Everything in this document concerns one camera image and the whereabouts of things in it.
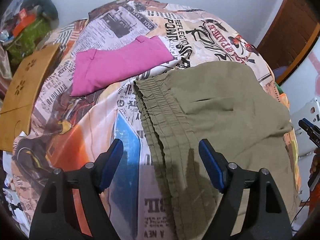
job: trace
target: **newspaper print bedsheet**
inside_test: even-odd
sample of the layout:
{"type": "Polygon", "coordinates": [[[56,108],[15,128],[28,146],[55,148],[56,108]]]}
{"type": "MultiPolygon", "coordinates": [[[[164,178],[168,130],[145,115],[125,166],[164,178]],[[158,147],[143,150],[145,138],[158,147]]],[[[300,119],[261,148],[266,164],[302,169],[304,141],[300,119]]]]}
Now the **newspaper print bedsheet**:
{"type": "MultiPolygon", "coordinates": [[[[14,183],[28,222],[54,167],[79,169],[119,138],[124,143],[124,156],[111,186],[101,194],[111,222],[122,239],[174,239],[141,125],[133,81],[175,68],[228,60],[249,65],[268,92],[274,87],[268,65],[254,47],[218,17],[153,0],[106,4],[90,12],[87,22],[76,21],[51,33],[46,44],[55,42],[61,43],[64,57],[42,86],[30,134],[14,142],[14,183]],[[175,60],[90,95],[70,96],[78,52],[118,49],[139,35],[159,35],[175,60]]],[[[76,190],[74,198],[81,230],[90,235],[76,190]]]]}

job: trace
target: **folded pink cloth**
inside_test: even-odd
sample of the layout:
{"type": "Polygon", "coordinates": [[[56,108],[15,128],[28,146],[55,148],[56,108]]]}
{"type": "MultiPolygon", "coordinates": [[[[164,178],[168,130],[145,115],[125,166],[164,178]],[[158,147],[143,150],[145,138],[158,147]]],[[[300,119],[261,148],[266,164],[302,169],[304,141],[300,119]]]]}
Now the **folded pink cloth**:
{"type": "Polygon", "coordinates": [[[89,49],[76,55],[71,96],[90,94],[108,85],[139,75],[174,60],[158,36],[138,36],[117,50],[89,49]]]}

